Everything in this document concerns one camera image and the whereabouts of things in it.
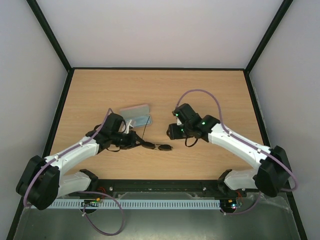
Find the light blue cleaning cloth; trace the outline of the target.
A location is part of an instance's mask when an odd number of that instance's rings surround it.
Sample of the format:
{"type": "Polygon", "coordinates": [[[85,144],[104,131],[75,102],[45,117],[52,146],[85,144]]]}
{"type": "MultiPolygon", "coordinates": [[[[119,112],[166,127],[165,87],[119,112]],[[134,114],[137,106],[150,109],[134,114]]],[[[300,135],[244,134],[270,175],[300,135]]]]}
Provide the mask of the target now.
{"type": "Polygon", "coordinates": [[[141,128],[152,124],[152,118],[150,115],[137,116],[131,121],[131,126],[133,128],[141,128]]]}

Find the black aviator sunglasses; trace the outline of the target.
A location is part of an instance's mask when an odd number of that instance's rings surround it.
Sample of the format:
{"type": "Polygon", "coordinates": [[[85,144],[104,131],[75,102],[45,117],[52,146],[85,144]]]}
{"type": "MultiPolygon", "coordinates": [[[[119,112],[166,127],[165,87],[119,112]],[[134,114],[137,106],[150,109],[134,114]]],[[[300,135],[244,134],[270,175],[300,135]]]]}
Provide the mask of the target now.
{"type": "Polygon", "coordinates": [[[150,118],[151,118],[151,116],[148,115],[146,123],[144,124],[144,127],[143,127],[143,133],[142,133],[142,137],[139,140],[139,144],[143,148],[149,149],[149,150],[164,151],[164,152],[172,151],[173,147],[171,145],[169,145],[169,144],[158,144],[158,143],[152,143],[150,141],[145,141],[144,140],[146,127],[147,127],[147,125],[149,125],[151,123],[150,118]]]}

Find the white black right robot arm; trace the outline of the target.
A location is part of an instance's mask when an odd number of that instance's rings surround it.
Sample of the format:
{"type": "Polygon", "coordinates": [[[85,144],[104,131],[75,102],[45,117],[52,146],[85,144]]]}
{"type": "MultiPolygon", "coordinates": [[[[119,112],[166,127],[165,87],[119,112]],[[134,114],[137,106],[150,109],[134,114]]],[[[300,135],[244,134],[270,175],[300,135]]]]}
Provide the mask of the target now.
{"type": "Polygon", "coordinates": [[[235,190],[257,189],[274,198],[284,190],[290,177],[289,168],[282,162],[287,158],[283,148],[270,148],[253,142],[227,130],[219,119],[211,115],[178,120],[168,126],[166,134],[171,140],[202,139],[228,150],[252,167],[240,171],[228,169],[219,177],[218,191],[224,196],[235,190]]]}

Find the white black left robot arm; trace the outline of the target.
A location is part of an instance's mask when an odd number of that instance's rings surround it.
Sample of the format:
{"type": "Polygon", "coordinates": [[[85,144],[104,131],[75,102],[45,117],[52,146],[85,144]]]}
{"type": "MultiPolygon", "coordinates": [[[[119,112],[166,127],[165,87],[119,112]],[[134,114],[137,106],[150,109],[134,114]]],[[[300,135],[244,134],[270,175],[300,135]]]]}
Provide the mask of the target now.
{"type": "Polygon", "coordinates": [[[74,175],[66,173],[111,145],[120,150],[137,147],[139,136],[129,126],[121,115],[110,113],[100,125],[65,150],[46,157],[33,156],[16,186],[23,205],[44,210],[58,197],[85,191],[92,181],[87,174],[81,171],[74,175]]]}

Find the grey metal front plate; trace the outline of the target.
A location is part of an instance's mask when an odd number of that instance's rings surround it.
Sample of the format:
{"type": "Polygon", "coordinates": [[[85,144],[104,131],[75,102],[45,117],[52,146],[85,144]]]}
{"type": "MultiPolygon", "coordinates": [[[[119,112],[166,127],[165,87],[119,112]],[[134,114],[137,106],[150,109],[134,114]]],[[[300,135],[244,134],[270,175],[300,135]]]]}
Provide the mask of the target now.
{"type": "Polygon", "coordinates": [[[25,209],[15,240],[298,240],[287,201],[261,199],[249,212],[210,209],[25,209]]]}

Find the black front mounting rail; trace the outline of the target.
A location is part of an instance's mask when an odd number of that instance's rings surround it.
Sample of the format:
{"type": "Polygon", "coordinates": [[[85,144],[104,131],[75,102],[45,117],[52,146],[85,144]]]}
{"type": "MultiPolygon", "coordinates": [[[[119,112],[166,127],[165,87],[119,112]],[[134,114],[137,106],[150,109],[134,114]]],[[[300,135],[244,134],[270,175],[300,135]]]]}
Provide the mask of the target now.
{"type": "Polygon", "coordinates": [[[94,180],[85,193],[74,190],[72,195],[89,196],[88,192],[105,193],[112,197],[125,193],[187,193],[204,198],[217,200],[235,199],[239,195],[245,197],[247,193],[256,193],[252,187],[241,187],[231,190],[221,180],[124,180],[97,179],[94,180]]]}

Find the black left corner frame post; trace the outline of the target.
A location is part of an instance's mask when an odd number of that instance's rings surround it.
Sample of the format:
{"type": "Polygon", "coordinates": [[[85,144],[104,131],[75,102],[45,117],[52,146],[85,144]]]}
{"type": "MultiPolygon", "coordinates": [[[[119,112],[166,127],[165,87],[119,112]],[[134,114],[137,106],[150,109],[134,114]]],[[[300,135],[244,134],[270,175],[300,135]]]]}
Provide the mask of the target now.
{"type": "Polygon", "coordinates": [[[70,65],[61,45],[59,44],[38,2],[36,0],[26,0],[26,2],[28,3],[31,11],[37,19],[39,25],[41,26],[43,32],[45,33],[47,39],[49,40],[63,67],[67,72],[70,72],[72,70],[72,66],[70,65]]]}

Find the black corner frame post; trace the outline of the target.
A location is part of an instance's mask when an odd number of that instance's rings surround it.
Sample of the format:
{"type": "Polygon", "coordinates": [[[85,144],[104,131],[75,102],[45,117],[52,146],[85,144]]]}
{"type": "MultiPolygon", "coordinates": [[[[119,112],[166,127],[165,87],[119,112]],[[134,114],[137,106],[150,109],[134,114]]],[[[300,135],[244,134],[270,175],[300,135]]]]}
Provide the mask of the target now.
{"type": "Polygon", "coordinates": [[[245,72],[247,74],[249,74],[253,70],[254,66],[258,62],[264,49],[268,45],[270,39],[272,38],[273,34],[275,33],[276,29],[278,28],[279,24],[281,23],[282,19],[286,15],[292,3],[293,3],[293,0],[283,0],[282,3],[280,4],[276,14],[274,15],[272,21],[270,22],[267,30],[265,31],[261,41],[259,42],[257,48],[255,49],[252,57],[250,58],[245,68],[245,72]]]}
{"type": "Polygon", "coordinates": [[[70,65],[61,45],[59,44],[38,2],[36,0],[26,0],[26,2],[28,3],[31,11],[37,19],[39,25],[41,26],[43,32],[45,33],[47,39],[49,40],[63,67],[67,72],[70,72],[72,70],[72,66],[70,65]]]}

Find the black right corner frame post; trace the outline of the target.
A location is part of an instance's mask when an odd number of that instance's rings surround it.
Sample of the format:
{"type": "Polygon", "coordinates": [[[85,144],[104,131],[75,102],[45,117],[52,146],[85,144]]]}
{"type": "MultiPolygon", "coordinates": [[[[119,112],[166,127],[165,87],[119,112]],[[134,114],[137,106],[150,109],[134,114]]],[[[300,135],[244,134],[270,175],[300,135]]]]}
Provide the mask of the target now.
{"type": "Polygon", "coordinates": [[[270,22],[267,30],[265,31],[261,41],[259,42],[257,48],[255,49],[252,57],[250,58],[245,68],[245,72],[247,74],[249,74],[253,70],[254,66],[258,62],[264,49],[268,45],[270,39],[272,38],[273,34],[275,33],[276,29],[278,28],[279,24],[281,23],[282,19],[286,15],[292,3],[293,3],[293,0],[283,0],[282,3],[280,4],[276,14],[274,15],[272,21],[270,22]]]}

